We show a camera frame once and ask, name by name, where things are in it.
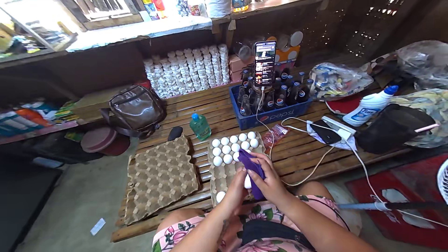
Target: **egg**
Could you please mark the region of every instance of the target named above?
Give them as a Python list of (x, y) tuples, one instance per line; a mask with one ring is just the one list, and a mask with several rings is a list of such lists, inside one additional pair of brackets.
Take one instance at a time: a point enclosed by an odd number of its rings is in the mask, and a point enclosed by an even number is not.
[(216, 202), (218, 202), (218, 204), (219, 204), (219, 202), (221, 202), (223, 200), (224, 196), (225, 196), (225, 192), (224, 191), (218, 192), (216, 194)]
[(211, 145), (213, 147), (218, 147), (221, 144), (221, 141), (219, 139), (213, 139), (213, 141), (211, 142)]
[(227, 145), (230, 142), (230, 140), (228, 139), (228, 137), (223, 137), (221, 139), (221, 144), (222, 145)]
[(247, 138), (249, 138), (249, 139), (255, 139), (256, 137), (257, 137), (257, 135), (255, 135), (255, 132), (253, 132), (253, 131), (247, 133)]
[(239, 152), (235, 152), (234, 154), (233, 154), (233, 160), (235, 160), (235, 162), (239, 162), (240, 160), (238, 159), (238, 157), (240, 156), (240, 153)]
[(231, 150), (232, 149), (230, 148), (230, 146), (228, 146), (228, 145), (224, 145), (223, 146), (223, 153), (224, 154), (229, 154)]
[(213, 149), (213, 155), (214, 155), (214, 156), (219, 156), (219, 155), (221, 155), (221, 149), (218, 148), (218, 147), (214, 148), (214, 149)]
[(257, 148), (258, 147), (258, 140), (257, 139), (251, 139), (250, 140), (250, 145), (252, 148)]
[(246, 178), (244, 179), (244, 188), (251, 189), (252, 184), (250, 183), (250, 177), (249, 174), (246, 175)]
[(213, 164), (215, 166), (220, 166), (223, 163), (223, 159), (220, 156), (213, 158)]
[(249, 142), (244, 141), (244, 142), (241, 143), (241, 148), (242, 148), (243, 150), (248, 150), (249, 147), (250, 147)]
[(237, 143), (232, 144), (232, 151), (238, 152), (241, 149), (240, 145)]
[(238, 137), (238, 139), (242, 142), (247, 140), (247, 135), (244, 133), (241, 133), (240, 136)]
[(224, 163), (229, 165), (233, 161), (232, 155), (226, 154), (224, 155)]
[(235, 135), (231, 136), (231, 137), (230, 137), (230, 142), (231, 142), (231, 143), (237, 143), (237, 142), (238, 142), (238, 137), (235, 136)]

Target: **person's right hand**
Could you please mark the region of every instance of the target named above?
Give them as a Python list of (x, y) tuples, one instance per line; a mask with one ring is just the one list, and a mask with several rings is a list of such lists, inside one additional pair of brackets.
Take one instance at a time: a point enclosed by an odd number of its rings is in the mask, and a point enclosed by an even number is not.
[(283, 182), (274, 170), (272, 161), (266, 155), (261, 153), (251, 152), (250, 154), (255, 157), (250, 160), (261, 165), (266, 178), (264, 180), (261, 179), (256, 172), (249, 169), (247, 172), (258, 188), (260, 188), (264, 197), (276, 206), (287, 203), (288, 198), (292, 196), (292, 194), (290, 194), (283, 186)]

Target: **purple cloth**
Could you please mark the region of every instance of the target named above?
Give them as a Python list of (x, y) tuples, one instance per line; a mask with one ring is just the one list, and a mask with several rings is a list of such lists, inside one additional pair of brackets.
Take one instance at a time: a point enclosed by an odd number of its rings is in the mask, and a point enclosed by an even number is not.
[[(264, 175), (264, 171), (261, 168), (260, 164), (254, 163), (250, 160), (250, 158), (255, 158), (253, 155), (250, 155), (247, 151), (240, 149), (239, 151), (240, 156), (238, 157), (238, 160), (244, 164), (244, 167), (246, 169), (252, 170), (256, 172), (263, 180), (266, 178)], [(252, 185), (252, 194), (254, 195), (254, 198), (256, 200), (262, 200), (264, 199), (263, 193), (260, 191), (260, 188), (254, 183), (252, 178), (250, 178), (250, 184)]]

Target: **concrete floor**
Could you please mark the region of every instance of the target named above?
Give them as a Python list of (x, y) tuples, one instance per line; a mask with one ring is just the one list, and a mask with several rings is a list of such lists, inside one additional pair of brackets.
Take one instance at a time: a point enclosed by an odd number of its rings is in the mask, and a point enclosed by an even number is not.
[[(89, 164), (64, 166), (64, 174), (57, 183), (47, 204), (21, 243), (17, 252), (125, 252), (150, 251), (154, 232), (118, 243), (111, 243), (116, 230), (117, 211), (125, 192), (128, 156), (137, 142), (117, 157), (103, 157)], [(393, 167), (394, 160), (386, 164), (369, 166), (374, 172)], [(327, 179), (347, 189), (344, 183), (363, 176), (361, 169)], [(361, 212), (360, 237), (382, 252), (436, 252), (437, 249), (414, 246), (384, 238), (365, 212)], [(91, 228), (103, 218), (104, 227), (95, 235)]]

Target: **green bottle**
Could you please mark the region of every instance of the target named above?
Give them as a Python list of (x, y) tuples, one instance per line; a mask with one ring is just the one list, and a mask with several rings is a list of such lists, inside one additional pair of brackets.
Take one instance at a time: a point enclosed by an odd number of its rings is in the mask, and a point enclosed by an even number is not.
[(211, 135), (210, 126), (203, 115), (193, 113), (191, 115), (190, 128), (196, 134), (199, 140), (203, 141)]

